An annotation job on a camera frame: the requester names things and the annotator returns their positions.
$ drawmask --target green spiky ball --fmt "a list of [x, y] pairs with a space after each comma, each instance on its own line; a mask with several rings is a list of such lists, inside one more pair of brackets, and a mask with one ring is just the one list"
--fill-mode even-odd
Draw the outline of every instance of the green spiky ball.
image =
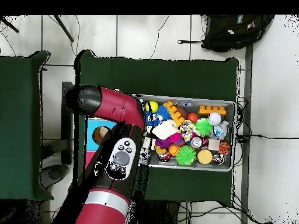
[[178, 165], [190, 166], [196, 158], [196, 152], [190, 146], [180, 147], [179, 153], [176, 155], [175, 159]]
[[200, 133], [201, 136], [208, 136], [209, 133], [212, 131], [213, 126], [210, 123], [210, 120], [207, 118], [201, 118], [197, 120], [197, 122], [194, 124], [196, 131]]

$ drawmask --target blue toy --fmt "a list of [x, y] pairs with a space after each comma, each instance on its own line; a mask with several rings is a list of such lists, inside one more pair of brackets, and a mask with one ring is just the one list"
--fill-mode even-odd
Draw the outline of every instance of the blue toy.
[[147, 126], [157, 126], [160, 121], [155, 113], [151, 114], [149, 111], [145, 111], [145, 124]]
[[158, 107], [155, 114], [157, 115], [157, 119], [159, 120], [159, 123], [171, 119], [170, 113], [168, 112], [167, 108], [163, 105], [160, 105]]

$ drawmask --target yellow lego brick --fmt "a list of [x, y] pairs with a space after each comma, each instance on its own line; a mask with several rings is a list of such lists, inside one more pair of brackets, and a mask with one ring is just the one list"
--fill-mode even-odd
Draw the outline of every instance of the yellow lego brick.
[[167, 110], [169, 111], [171, 118], [175, 121], [175, 124], [177, 126], [180, 126], [181, 124], [184, 123], [185, 119], [183, 117], [181, 117], [181, 113], [178, 111], [178, 109], [176, 108], [176, 106], [173, 105], [173, 102], [170, 100], [168, 102], [165, 102], [163, 104], [163, 106], [165, 106], [167, 108]]
[[224, 107], [211, 107], [211, 106], [200, 106], [199, 114], [209, 115], [210, 113], [219, 113], [221, 116], [226, 115], [226, 110]]

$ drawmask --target green tablecloth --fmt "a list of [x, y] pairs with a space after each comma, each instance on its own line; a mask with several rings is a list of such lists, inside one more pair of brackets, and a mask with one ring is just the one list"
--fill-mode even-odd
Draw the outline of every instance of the green tablecloth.
[[0, 57], [0, 199], [52, 198], [39, 183], [39, 71], [47, 57]]
[[[163, 61], [96, 58], [89, 50], [79, 59], [80, 83], [120, 89], [124, 93], [236, 99], [238, 61]], [[79, 164], [82, 161], [84, 120], [80, 118]], [[220, 201], [231, 205], [232, 171], [193, 171], [151, 167], [147, 200]]]

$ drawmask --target metal tray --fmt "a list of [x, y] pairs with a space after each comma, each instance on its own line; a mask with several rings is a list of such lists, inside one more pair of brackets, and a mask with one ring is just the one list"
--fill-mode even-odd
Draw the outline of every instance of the metal tray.
[[[230, 145], [230, 152], [228, 153], [226, 160], [221, 165], [215, 164], [201, 164], [198, 160], [194, 161], [191, 166], [179, 166], [174, 157], [171, 157], [169, 162], [160, 162], [155, 151], [152, 150], [150, 167], [164, 167], [170, 169], [189, 169], [189, 170], [207, 170], [216, 172], [228, 172], [232, 169], [234, 154], [235, 154], [235, 137], [236, 137], [236, 120], [237, 120], [237, 105], [233, 101], [223, 101], [223, 100], [203, 100], [203, 99], [192, 99], [192, 98], [182, 98], [182, 97], [168, 97], [168, 96], [155, 96], [155, 95], [138, 95], [138, 99], [144, 99], [144, 101], [155, 100], [158, 104], [163, 104], [169, 100], [174, 103], [178, 102], [190, 102], [192, 105], [189, 107], [184, 107], [187, 113], [197, 113], [199, 106], [217, 106], [225, 107], [227, 111], [226, 115], [223, 116], [223, 120], [229, 122], [227, 136], [224, 141], [227, 141]], [[206, 117], [206, 115], [198, 115], [199, 118]]]

